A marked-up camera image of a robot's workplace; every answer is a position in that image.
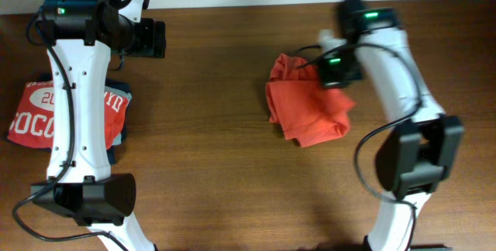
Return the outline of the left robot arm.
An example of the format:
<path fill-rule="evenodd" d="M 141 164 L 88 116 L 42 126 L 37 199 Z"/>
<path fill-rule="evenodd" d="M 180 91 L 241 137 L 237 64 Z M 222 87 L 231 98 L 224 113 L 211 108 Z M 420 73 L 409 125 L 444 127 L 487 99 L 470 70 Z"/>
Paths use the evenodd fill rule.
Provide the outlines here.
<path fill-rule="evenodd" d="M 153 250 L 134 207 L 132 174 L 114 174 L 105 139 L 105 80 L 112 55 L 161 58 L 165 25 L 144 19 L 150 0 L 44 0 L 31 22 L 52 70 L 53 147 L 29 202 L 84 226 L 109 250 Z"/>

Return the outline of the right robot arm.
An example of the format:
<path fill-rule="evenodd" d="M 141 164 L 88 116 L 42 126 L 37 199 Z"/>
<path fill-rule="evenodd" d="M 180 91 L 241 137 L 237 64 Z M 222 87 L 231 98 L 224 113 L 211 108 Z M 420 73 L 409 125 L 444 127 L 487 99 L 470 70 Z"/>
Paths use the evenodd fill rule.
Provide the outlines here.
<path fill-rule="evenodd" d="M 337 6 L 341 38 L 323 30 L 322 55 L 315 63 L 324 88 L 344 88 L 366 73 L 383 106 L 386 124 L 358 142 L 389 134 L 375 156 L 382 191 L 369 185 L 353 164 L 360 183 L 381 202 L 364 250 L 411 250 L 419 212 L 453 168 L 464 127 L 447 115 L 430 93 L 409 49 L 407 33 L 393 8 L 370 9 L 364 0 Z"/>

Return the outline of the orange soccer t-shirt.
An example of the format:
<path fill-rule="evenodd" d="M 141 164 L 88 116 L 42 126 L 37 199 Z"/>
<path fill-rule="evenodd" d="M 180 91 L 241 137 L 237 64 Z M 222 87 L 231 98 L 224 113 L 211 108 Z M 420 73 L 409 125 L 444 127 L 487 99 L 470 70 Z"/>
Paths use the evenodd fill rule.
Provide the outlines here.
<path fill-rule="evenodd" d="M 305 63 L 280 54 L 265 86 L 270 122 L 301 147 L 343 138 L 351 130 L 348 112 L 355 105 L 342 90 L 322 88 L 315 68 L 299 68 Z"/>

